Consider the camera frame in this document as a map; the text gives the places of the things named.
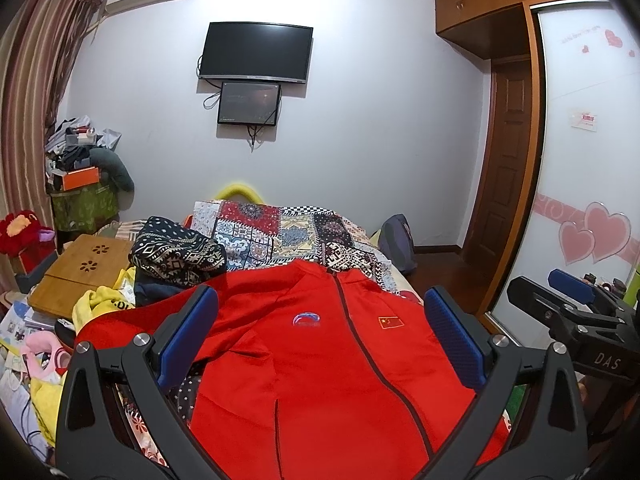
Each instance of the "wooden floor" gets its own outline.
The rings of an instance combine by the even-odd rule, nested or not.
[[[489,282],[456,253],[416,254],[418,268],[407,277],[421,297],[434,285],[444,286],[465,312],[475,314]]]

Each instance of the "small black monitor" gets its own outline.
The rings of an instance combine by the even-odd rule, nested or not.
[[[218,124],[275,126],[280,85],[225,81],[220,91]]]
[[[313,28],[213,22],[200,63],[202,79],[306,82]]]

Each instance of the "gray backpack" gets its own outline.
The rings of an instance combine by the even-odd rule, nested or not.
[[[414,239],[404,215],[393,215],[382,224],[378,247],[403,274],[410,274],[417,267]]]

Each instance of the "jacket zipper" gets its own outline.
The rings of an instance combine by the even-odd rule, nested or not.
[[[276,430],[276,460],[278,461],[278,472],[280,473],[280,480],[284,480],[282,475],[282,456],[280,454],[280,424],[278,422],[278,399],[276,399],[275,409],[275,430]]]
[[[336,276],[336,274],[334,272],[331,272],[331,276],[334,278],[335,285],[338,287],[338,294],[340,295],[340,302],[342,303],[342,309],[344,310],[344,315],[347,318],[347,323],[349,325],[349,329],[351,330],[351,334],[353,335],[353,338],[356,340],[356,343],[358,343],[358,346],[360,346],[360,350],[364,354],[364,357],[366,357],[367,361],[369,362],[369,365],[371,366],[371,368],[374,371],[374,373],[378,376],[380,381],[389,390],[391,390],[393,393],[395,393],[396,396],[398,396],[398,398],[400,400],[402,400],[402,402],[404,403],[406,408],[409,410],[409,413],[411,413],[411,416],[414,419],[414,423],[418,427],[418,431],[420,431],[420,436],[422,437],[422,442],[424,443],[424,448],[427,450],[427,456],[429,458],[431,458],[432,456],[434,456],[433,447],[431,446],[431,442],[429,442],[429,436],[427,435],[427,431],[424,428],[424,424],[420,420],[420,416],[418,415],[417,410],[415,409],[414,405],[412,405],[411,401],[409,399],[407,399],[405,394],[402,393],[400,390],[398,390],[395,386],[393,386],[393,384],[391,384],[386,379],[386,377],[382,374],[382,371],[380,371],[380,368],[378,368],[378,366],[376,365],[376,362],[373,360],[373,357],[371,356],[369,351],[364,346],[364,343],[362,342],[362,339],[360,339],[360,336],[358,335],[358,332],[356,331],[356,327],[353,324],[353,321],[351,320],[351,316],[349,315],[349,309],[347,308],[347,300],[344,297],[344,290],[342,289],[342,285],[340,284],[340,280],[338,280],[338,276]]]

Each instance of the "sheer brown curtain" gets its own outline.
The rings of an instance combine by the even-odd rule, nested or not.
[[[0,215],[31,209],[53,226],[44,144],[100,0],[27,0],[0,40]],[[15,288],[0,258],[0,289]]]

